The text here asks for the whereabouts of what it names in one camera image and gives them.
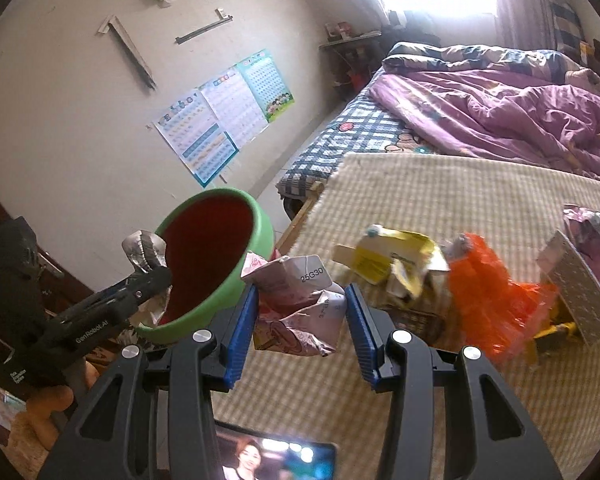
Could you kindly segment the silver wrapper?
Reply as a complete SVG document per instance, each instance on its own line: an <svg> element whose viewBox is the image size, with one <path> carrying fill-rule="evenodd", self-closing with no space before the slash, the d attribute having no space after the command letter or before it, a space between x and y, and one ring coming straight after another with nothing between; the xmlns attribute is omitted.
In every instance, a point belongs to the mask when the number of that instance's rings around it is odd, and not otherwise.
<svg viewBox="0 0 600 480"><path fill-rule="evenodd" d="M137 272L149 273L166 266L166 242L154 232L138 230L125 237L121 246Z"/></svg>

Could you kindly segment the patchwork blanket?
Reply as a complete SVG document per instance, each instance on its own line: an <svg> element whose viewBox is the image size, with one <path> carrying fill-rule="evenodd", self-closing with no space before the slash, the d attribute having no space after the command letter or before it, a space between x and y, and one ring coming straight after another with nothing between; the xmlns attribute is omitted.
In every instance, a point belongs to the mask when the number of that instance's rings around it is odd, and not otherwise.
<svg viewBox="0 0 600 480"><path fill-rule="evenodd" d="M409 72L499 70L552 84L571 84L600 96L600 76L555 50L519 50L485 44L440 48L398 42L382 61L382 67L387 73L401 75Z"/></svg>

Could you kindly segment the green educational wall poster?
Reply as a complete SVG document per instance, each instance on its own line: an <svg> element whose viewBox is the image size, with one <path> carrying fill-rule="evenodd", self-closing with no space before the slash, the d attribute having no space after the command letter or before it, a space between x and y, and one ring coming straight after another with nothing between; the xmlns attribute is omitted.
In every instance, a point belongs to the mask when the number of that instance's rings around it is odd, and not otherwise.
<svg viewBox="0 0 600 480"><path fill-rule="evenodd" d="M279 73L268 50L260 50L236 64L267 122L274 120L291 104L294 96Z"/></svg>

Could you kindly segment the purple quilt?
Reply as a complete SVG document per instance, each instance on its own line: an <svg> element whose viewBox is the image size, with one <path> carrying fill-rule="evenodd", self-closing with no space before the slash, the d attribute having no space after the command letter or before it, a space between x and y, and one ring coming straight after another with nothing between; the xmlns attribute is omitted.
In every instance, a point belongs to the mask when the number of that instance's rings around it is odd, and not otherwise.
<svg viewBox="0 0 600 480"><path fill-rule="evenodd" d="M600 96L498 70L382 74L372 99L439 153L600 180Z"/></svg>

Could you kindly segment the long metal wall bracket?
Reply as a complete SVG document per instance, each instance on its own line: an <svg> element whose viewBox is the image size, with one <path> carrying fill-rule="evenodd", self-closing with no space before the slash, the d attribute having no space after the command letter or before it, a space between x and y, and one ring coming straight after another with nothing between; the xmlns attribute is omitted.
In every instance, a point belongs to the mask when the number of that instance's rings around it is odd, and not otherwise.
<svg viewBox="0 0 600 480"><path fill-rule="evenodd" d="M157 84L154 76L152 76L151 69L117 15L108 15L97 29L97 35L104 36L107 35L108 32L111 32L114 35L114 38L116 38L118 44L120 44L122 51L134 67L134 70L136 70L140 80L143 81L143 84L149 90L156 90Z"/></svg>

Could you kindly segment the pink white paper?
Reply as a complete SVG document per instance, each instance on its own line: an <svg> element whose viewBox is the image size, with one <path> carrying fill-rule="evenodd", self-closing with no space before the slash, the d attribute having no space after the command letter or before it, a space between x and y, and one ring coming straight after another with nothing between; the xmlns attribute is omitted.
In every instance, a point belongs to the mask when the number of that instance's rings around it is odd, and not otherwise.
<svg viewBox="0 0 600 480"><path fill-rule="evenodd" d="M336 352L346 298L319 256L268 261L248 252L240 277L259 294L254 348L291 356Z"/></svg>

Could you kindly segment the dark side table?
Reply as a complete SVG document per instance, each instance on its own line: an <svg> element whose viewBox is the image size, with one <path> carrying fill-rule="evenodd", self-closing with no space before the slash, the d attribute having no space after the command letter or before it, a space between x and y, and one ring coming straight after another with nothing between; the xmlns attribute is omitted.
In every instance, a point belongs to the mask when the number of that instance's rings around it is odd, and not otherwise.
<svg viewBox="0 0 600 480"><path fill-rule="evenodd" d="M338 22L327 23L325 32L327 39L318 50L326 60L336 95L350 101L381 66L381 31L357 32L349 22Z"/></svg>

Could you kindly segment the blue educational wall poster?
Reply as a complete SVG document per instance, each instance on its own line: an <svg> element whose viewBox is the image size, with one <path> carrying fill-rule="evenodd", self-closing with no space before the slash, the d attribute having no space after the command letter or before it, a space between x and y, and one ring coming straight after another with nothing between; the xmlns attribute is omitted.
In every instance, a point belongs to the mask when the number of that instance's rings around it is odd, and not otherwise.
<svg viewBox="0 0 600 480"><path fill-rule="evenodd" d="M202 188L238 154L237 145L197 89L173 102L154 127Z"/></svg>

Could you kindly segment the pink foil wrapper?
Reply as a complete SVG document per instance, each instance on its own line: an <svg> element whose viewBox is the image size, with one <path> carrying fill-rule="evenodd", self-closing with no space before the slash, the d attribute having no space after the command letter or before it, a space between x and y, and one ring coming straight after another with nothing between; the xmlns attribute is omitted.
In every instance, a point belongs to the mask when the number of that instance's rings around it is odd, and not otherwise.
<svg viewBox="0 0 600 480"><path fill-rule="evenodd" d="M568 240L600 283L600 211L566 205L562 218Z"/></svg>

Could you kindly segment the orange plastic bag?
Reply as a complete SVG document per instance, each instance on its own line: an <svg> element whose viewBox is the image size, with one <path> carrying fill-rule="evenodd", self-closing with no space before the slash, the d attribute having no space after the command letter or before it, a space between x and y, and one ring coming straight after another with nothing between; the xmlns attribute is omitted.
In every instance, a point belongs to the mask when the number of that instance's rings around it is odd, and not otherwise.
<svg viewBox="0 0 600 480"><path fill-rule="evenodd" d="M494 364L518 356L550 318L558 288L514 281L475 233L460 234L443 253L449 266L446 284L466 344L479 348Z"/></svg>

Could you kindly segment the smartphone showing video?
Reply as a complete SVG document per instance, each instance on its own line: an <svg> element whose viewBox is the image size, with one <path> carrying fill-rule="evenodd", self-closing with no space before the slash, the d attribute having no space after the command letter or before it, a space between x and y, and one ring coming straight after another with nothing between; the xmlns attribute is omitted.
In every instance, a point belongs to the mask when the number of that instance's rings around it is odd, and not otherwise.
<svg viewBox="0 0 600 480"><path fill-rule="evenodd" d="M337 447L215 422L223 478L283 480L336 478Z"/></svg>

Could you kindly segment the yellow carton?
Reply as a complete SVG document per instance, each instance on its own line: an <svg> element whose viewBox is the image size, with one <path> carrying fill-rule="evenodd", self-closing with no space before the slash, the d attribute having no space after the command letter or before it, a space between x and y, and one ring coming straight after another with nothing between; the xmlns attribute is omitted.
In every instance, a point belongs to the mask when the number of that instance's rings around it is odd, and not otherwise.
<svg viewBox="0 0 600 480"><path fill-rule="evenodd" d="M400 300L422 296L427 276L448 273L440 246L425 234L368 226L354 246L337 244L332 260L374 286L384 286Z"/></svg>

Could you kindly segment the short metal wall bracket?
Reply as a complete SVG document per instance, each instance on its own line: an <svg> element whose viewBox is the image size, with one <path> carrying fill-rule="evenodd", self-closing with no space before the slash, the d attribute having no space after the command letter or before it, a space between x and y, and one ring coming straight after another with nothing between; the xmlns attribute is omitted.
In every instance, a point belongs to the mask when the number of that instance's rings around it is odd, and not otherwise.
<svg viewBox="0 0 600 480"><path fill-rule="evenodd" d="M228 14L223 8L216 8L214 10L216 14L216 20L207 25L201 26L188 32L183 36L177 36L174 41L176 44L185 44L187 41L197 38L206 34L207 32L211 32L213 29L216 29L222 25L228 24L234 20L234 16Z"/></svg>

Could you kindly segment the plaid pillow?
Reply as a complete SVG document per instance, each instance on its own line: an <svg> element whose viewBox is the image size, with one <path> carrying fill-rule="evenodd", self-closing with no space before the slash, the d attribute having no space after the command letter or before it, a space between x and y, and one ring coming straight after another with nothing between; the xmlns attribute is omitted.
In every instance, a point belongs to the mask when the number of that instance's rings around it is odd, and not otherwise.
<svg viewBox="0 0 600 480"><path fill-rule="evenodd" d="M585 40L576 10L566 0L550 0L556 49L574 62L583 63L581 44Z"/></svg>

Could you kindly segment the blue plaid bed sheet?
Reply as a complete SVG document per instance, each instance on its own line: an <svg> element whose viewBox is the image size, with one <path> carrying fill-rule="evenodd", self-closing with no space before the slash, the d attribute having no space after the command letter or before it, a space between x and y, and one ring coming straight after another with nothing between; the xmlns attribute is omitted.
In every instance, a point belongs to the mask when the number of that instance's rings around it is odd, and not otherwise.
<svg viewBox="0 0 600 480"><path fill-rule="evenodd" d="M297 212L314 182L325 182L348 153L407 152L437 154L411 125L387 112L365 86L310 144L294 158L276 183L285 205Z"/></svg>

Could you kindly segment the red green trash bin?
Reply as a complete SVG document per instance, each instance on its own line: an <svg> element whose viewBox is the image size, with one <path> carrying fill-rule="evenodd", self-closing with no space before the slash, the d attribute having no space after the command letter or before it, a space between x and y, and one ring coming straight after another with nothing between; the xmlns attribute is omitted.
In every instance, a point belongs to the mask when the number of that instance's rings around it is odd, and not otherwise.
<svg viewBox="0 0 600 480"><path fill-rule="evenodd" d="M207 327L216 312L234 307L245 288L240 274L246 255L268 260L275 252L270 218L237 188L192 196L163 220L157 235L166 242L172 287L158 325L136 329L152 344L173 344Z"/></svg>

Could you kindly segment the white educational wall poster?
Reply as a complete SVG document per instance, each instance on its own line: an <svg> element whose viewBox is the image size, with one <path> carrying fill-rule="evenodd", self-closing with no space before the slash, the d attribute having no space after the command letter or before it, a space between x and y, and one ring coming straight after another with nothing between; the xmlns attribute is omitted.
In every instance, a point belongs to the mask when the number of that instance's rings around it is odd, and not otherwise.
<svg viewBox="0 0 600 480"><path fill-rule="evenodd" d="M208 80L200 91L240 150L268 125L265 114L237 68L231 67Z"/></svg>

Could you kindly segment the pink curtain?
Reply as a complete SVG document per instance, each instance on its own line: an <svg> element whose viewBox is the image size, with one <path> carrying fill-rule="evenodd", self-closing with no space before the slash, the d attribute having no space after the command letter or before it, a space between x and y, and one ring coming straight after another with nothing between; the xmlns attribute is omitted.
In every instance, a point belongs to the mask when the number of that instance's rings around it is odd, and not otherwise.
<svg viewBox="0 0 600 480"><path fill-rule="evenodd" d="M553 50L555 33L550 0L498 0L498 42L519 50Z"/></svg>

